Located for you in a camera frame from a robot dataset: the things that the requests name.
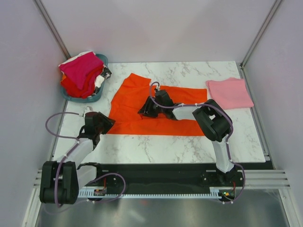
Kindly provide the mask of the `orange t shirt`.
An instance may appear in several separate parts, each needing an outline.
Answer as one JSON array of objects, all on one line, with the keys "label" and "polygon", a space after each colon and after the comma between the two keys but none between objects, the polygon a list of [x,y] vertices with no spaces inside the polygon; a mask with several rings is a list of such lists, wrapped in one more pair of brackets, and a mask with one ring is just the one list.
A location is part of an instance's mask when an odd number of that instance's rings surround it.
[{"label": "orange t shirt", "polygon": [[195,120],[173,120],[157,106],[152,109],[152,117],[144,108],[149,95],[155,94],[151,79],[130,74],[122,83],[111,101],[109,118],[115,120],[109,134],[117,135],[164,135],[203,136]]}]

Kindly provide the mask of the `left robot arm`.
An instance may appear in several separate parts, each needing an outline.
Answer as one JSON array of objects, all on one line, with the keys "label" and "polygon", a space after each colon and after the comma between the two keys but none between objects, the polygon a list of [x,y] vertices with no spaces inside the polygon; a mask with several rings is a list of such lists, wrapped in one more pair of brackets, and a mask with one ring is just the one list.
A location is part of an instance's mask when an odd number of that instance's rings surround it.
[{"label": "left robot arm", "polygon": [[46,130],[57,138],[74,140],[74,144],[55,161],[46,161],[42,166],[39,199],[44,204],[55,204],[61,207],[74,204],[79,190],[91,183],[99,186],[104,181],[104,175],[95,166],[81,163],[100,142],[100,136],[107,134],[115,125],[115,120],[101,112],[87,112],[84,114],[84,125],[76,137],[63,136],[52,132],[49,121],[66,112],[55,113],[45,122]]}]

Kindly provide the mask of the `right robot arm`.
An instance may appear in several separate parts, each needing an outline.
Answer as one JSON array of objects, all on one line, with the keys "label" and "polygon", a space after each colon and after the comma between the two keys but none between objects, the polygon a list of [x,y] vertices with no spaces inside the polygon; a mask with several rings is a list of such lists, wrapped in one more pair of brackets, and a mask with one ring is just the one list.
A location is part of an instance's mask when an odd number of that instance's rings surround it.
[{"label": "right robot arm", "polygon": [[158,90],[154,97],[146,99],[138,114],[151,118],[164,114],[170,120],[196,121],[203,134],[212,142],[218,183],[228,186],[233,182],[236,168],[229,148],[229,138],[233,133],[232,120],[213,99],[194,105],[175,103],[167,91]]}]

